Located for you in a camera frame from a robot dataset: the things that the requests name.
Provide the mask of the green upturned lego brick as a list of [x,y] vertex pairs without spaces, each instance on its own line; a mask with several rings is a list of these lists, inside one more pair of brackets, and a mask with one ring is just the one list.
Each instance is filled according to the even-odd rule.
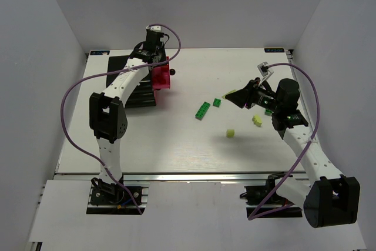
[[273,114],[273,112],[270,111],[270,110],[268,110],[268,109],[266,109],[266,110],[264,111],[264,114],[267,115],[267,116],[271,116],[271,115]]

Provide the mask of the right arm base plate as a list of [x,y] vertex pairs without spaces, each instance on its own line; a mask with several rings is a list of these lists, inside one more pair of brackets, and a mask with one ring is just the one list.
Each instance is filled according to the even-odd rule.
[[[260,202],[267,195],[266,186],[245,186],[244,192],[239,195],[239,198],[244,200],[246,203],[247,217],[249,217],[254,209],[260,204]],[[274,194],[267,202],[256,212],[256,215],[278,208],[287,207],[284,210],[279,210],[267,215],[261,216],[261,218],[272,219],[272,218],[302,218],[303,213],[300,208],[293,205],[287,199],[282,198]]]

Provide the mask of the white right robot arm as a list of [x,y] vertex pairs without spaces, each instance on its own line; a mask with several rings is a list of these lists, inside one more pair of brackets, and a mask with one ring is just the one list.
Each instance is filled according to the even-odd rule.
[[291,205],[299,207],[314,228],[353,224],[357,221],[360,184],[346,177],[315,143],[308,122],[298,110],[300,87],[293,79],[282,79],[276,91],[259,78],[250,80],[242,89],[225,95],[239,108],[258,105],[271,111],[273,128],[297,157],[310,181],[306,186],[293,178],[292,172],[269,175],[263,192],[253,192],[256,208],[249,214],[255,219],[268,214],[261,207],[268,201],[285,199],[281,211]]

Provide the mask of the pink top drawer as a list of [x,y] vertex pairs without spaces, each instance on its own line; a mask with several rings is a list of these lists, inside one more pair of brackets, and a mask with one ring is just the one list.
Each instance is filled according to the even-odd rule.
[[152,88],[155,91],[170,89],[171,76],[174,76],[175,74],[175,69],[170,68],[169,63],[154,67],[151,71]]

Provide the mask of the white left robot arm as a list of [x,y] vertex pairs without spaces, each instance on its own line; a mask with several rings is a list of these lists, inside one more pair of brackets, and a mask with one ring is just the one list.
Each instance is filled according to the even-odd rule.
[[146,64],[166,60],[162,38],[166,34],[161,26],[146,28],[145,41],[137,44],[130,55],[110,56],[108,72],[126,69],[127,72],[108,75],[106,89],[93,93],[89,98],[89,126],[99,146],[99,179],[94,186],[103,194],[113,198],[122,195],[118,182],[122,183],[120,168],[120,139],[127,130],[125,105],[139,83],[147,79],[148,90],[152,91],[150,68]]

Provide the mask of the long green lego brick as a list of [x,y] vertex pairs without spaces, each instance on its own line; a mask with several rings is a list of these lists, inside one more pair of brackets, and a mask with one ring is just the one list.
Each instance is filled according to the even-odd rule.
[[199,110],[196,112],[195,118],[201,121],[205,116],[206,112],[208,111],[209,107],[210,104],[208,102],[203,102]]

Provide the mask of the black pink drawer cabinet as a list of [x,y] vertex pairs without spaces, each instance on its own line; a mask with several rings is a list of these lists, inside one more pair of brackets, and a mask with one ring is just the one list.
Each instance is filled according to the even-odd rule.
[[125,108],[156,106],[156,92],[152,88],[151,71],[141,59],[111,56],[108,62],[106,89],[109,98],[118,97]]

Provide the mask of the pale yellow lego brick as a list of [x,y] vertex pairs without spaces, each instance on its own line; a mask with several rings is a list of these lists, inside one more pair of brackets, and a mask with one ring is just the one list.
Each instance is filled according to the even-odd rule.
[[233,138],[234,134],[235,134],[235,130],[234,129],[227,129],[226,130],[226,137],[227,138]]

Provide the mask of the pale yellow studded lego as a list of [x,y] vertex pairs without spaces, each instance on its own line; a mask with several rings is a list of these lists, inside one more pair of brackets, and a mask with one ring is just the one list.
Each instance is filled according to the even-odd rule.
[[261,127],[262,126],[262,123],[263,121],[261,120],[261,117],[259,117],[259,115],[253,115],[252,117],[252,121],[253,123],[258,126],[258,127]]

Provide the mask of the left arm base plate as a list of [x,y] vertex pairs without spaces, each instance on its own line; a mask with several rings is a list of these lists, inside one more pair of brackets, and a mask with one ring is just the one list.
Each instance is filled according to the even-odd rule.
[[118,184],[108,184],[101,179],[90,180],[87,215],[141,215],[146,208],[149,188],[130,185],[130,193]]

